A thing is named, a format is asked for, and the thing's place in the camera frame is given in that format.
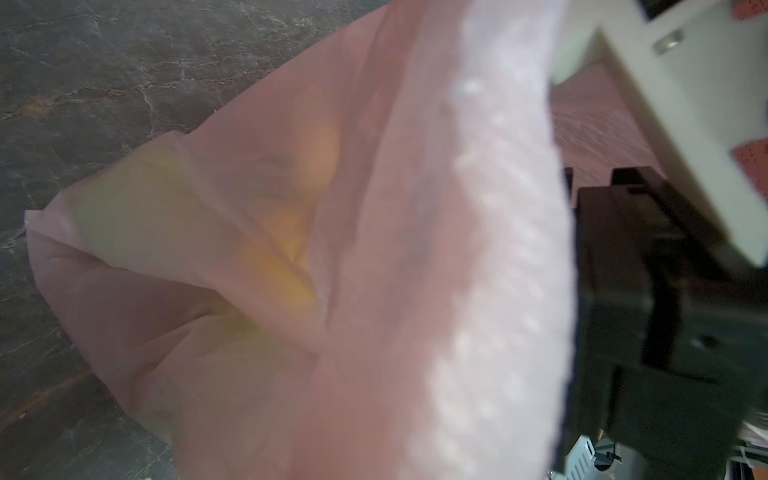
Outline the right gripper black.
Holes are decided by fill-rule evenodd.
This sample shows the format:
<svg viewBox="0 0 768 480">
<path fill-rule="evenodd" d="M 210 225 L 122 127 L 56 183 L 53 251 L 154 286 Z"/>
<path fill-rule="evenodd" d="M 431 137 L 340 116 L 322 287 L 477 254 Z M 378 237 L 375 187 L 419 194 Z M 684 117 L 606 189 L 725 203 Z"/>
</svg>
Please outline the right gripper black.
<svg viewBox="0 0 768 480">
<path fill-rule="evenodd" d="M 767 399 L 767 268 L 649 167 L 577 191 L 576 353 L 552 468 L 580 436 L 638 479 L 716 479 Z"/>
</svg>

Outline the pink plastic bag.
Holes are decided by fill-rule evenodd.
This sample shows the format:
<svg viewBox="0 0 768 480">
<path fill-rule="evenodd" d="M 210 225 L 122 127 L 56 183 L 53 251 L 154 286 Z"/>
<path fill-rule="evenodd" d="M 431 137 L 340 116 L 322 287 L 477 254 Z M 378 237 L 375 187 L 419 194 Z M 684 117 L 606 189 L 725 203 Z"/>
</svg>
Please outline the pink plastic bag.
<svg viewBox="0 0 768 480">
<path fill-rule="evenodd" d="M 35 283 L 183 479 L 541 479 L 573 362 L 566 1 L 395 1 L 25 216 Z"/>
</svg>

